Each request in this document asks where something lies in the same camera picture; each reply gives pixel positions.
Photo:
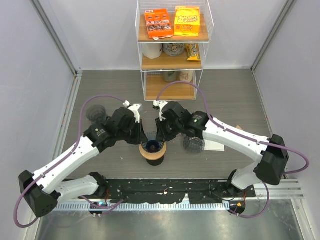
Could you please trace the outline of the blue plastic dripper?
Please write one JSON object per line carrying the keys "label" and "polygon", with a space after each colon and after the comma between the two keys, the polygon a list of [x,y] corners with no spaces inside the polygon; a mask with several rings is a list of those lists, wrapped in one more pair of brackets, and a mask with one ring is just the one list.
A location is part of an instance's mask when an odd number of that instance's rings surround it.
{"label": "blue plastic dripper", "polygon": [[147,137],[147,142],[143,143],[142,149],[148,153],[158,153],[161,151],[164,147],[164,142],[163,141],[157,141],[157,133],[155,131],[148,132],[146,134]]}

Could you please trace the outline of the white paper coffee filter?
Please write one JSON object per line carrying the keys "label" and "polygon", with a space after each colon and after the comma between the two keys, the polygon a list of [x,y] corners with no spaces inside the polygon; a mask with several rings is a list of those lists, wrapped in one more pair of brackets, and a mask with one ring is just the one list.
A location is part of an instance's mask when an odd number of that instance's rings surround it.
{"label": "white paper coffee filter", "polygon": [[205,139],[204,140],[204,150],[205,151],[224,152],[225,146],[221,143]]}

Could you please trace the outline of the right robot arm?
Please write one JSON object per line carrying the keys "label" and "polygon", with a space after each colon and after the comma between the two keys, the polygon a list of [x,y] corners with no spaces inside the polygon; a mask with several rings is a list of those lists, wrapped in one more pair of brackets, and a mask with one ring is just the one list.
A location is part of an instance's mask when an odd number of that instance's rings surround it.
{"label": "right robot arm", "polygon": [[253,135],[229,126],[206,112],[190,113],[176,101],[155,100],[153,108],[159,111],[159,117],[155,120],[157,141],[169,142],[183,134],[222,144],[253,160],[252,164],[235,169],[229,175],[223,190],[230,196],[238,197],[249,186],[257,183],[272,186],[280,184],[289,160],[281,136],[274,134],[268,138]]}

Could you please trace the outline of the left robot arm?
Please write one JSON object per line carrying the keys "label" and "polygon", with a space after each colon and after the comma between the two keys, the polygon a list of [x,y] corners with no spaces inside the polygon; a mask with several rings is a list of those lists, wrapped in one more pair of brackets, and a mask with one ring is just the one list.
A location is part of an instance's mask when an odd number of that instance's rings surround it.
{"label": "left robot arm", "polygon": [[92,195],[96,199],[107,193],[107,184],[97,172],[78,180],[65,182],[68,175],[118,141],[140,145],[147,141],[140,117],[141,104],[121,107],[112,116],[101,105],[87,110],[91,126],[75,143],[48,165],[35,172],[23,171],[18,176],[20,192],[36,217],[49,214],[59,203]]}

